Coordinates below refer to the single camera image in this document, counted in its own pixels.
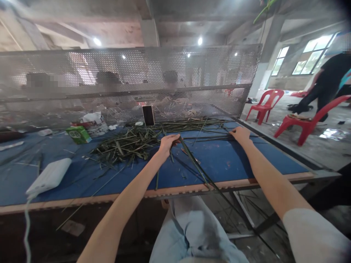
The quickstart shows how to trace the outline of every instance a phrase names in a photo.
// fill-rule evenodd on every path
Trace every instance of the window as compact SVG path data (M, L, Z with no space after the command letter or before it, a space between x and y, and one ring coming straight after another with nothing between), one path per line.
M288 52L289 47L282 48L279 51L278 58L275 61L273 71L272 71L272 76L278 75L278 72L280 70L280 67L282 66L283 60L286 56L286 53Z
M323 64L325 52L331 46L337 34L321 36L320 38L310 40L303 50L300 61L297 62L292 74L308 75L316 73Z

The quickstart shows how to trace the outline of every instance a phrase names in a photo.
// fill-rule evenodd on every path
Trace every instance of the wooden table edge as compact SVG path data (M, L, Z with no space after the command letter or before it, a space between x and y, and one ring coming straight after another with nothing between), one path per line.
M312 172L303 172L296 174L285 175L289 181L297 181L307 178L313 178L315 176ZM242 188L247 186L258 185L256 179L242 179L234 181L224 181L216 183L219 189L235 189ZM200 193L208 192L208 188L204 184L194 184L190 186L179 186L179 187L170 187L170 188L161 188L158 190L147 190L145 193L145 198L153 197L170 197L174 195L188 194L188 193ZM94 197L83 197L83 198L74 198L74 199L65 199L57 201L48 201L48 202L38 202L31 203L29 205L29 210L43 210L43 209L55 209L55 208L64 208L71 206L79 205L88 205L93 203L106 203L113 202L119 194L110 194L110 195L100 195ZM10 205L10 206L0 206L0 215L6 214L15 214L21 213L25 210L26 204L21 205Z

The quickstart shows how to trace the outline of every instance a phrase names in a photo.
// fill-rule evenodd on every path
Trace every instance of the white power bank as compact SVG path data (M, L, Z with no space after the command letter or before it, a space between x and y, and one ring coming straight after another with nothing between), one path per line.
M34 183L26 191L27 195L38 195L57 187L68 167L72 163L70 158L65 158L47 165Z

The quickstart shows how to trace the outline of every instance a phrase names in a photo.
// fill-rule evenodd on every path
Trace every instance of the perforated metal sheet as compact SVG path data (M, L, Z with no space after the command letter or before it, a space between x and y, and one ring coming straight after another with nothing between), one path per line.
M0 123L66 126L87 112L109 122L240 116L260 45L0 53Z

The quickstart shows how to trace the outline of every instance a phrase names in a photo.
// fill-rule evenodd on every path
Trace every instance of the light blue jeans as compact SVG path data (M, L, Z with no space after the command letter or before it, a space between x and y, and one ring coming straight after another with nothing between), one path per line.
M150 262L173 263L196 257L248 263L199 196L170 199L169 204Z

